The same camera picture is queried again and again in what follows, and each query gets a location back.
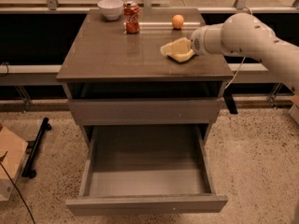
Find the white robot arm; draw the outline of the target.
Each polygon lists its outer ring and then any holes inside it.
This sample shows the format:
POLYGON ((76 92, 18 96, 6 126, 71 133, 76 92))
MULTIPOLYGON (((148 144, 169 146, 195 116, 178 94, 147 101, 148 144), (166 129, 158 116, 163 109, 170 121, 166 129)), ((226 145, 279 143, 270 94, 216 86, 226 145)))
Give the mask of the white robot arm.
POLYGON ((190 38, 165 44, 160 52, 178 63, 187 62, 193 55, 251 58, 299 94, 299 47, 278 38, 269 26, 247 13, 234 14, 224 23, 200 27, 190 38))

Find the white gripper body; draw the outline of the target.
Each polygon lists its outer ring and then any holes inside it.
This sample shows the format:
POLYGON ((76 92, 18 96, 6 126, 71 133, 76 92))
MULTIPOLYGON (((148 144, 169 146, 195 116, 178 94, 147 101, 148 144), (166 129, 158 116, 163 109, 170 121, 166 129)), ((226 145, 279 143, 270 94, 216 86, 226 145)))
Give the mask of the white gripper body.
POLYGON ((205 35, 206 27, 196 29, 191 35, 191 47, 196 55, 207 55, 205 35))

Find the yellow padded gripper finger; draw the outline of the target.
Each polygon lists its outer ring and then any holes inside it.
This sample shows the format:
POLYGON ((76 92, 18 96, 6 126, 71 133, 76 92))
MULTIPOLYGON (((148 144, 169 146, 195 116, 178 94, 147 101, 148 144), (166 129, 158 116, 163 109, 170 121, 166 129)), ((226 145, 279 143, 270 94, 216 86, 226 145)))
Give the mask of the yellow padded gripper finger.
POLYGON ((160 48, 160 52, 163 56, 168 56, 168 54, 172 53, 187 53, 189 50, 192 50, 191 41, 186 37, 167 43, 160 48))

